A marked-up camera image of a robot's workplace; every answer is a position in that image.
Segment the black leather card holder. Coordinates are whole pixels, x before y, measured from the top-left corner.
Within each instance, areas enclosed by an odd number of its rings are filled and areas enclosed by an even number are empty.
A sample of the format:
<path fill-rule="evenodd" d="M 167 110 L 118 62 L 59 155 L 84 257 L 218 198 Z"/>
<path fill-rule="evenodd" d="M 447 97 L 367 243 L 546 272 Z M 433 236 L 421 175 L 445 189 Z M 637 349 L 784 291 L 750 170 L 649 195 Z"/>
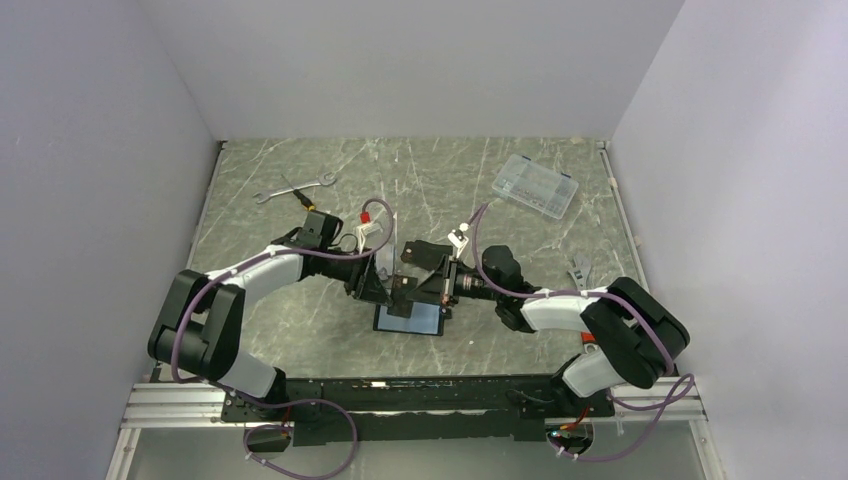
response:
<path fill-rule="evenodd" d="M 377 332 L 442 336 L 448 315 L 438 303 L 389 298 L 375 308 L 372 330 Z"/>

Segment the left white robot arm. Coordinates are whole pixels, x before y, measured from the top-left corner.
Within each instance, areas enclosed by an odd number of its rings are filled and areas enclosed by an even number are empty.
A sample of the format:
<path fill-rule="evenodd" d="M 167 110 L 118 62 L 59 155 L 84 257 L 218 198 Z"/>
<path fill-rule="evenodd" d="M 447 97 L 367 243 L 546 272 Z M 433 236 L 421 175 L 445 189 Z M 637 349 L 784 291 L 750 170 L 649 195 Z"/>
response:
<path fill-rule="evenodd" d="M 342 283 L 355 300 L 388 306 L 391 298 L 376 272 L 371 249 L 344 252 L 335 244 L 343 221 L 308 212 L 302 226 L 260 253 L 233 266 L 201 273 L 179 272 L 167 292 L 147 343 L 148 355 L 180 372 L 248 396 L 264 420 L 287 406 L 286 374 L 241 346 L 245 312 L 267 295 L 308 277 Z"/>

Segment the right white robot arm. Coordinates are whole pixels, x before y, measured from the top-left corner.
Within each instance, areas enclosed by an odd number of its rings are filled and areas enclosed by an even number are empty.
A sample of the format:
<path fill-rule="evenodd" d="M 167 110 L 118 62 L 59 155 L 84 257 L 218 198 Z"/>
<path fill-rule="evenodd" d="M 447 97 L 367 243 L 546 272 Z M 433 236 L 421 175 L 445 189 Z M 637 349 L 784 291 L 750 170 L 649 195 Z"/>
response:
<path fill-rule="evenodd" d="M 564 415 L 578 413 L 590 396 L 611 387 L 652 387 L 673 370 L 691 341 L 683 324 L 634 279 L 619 277 L 606 287 L 558 295 L 526 281 L 505 245 L 486 248 L 477 268 L 443 257 L 406 297 L 446 310 L 461 298 L 488 300 L 512 331 L 592 335 L 595 350 L 572 356 L 551 379 L 552 404 Z"/>

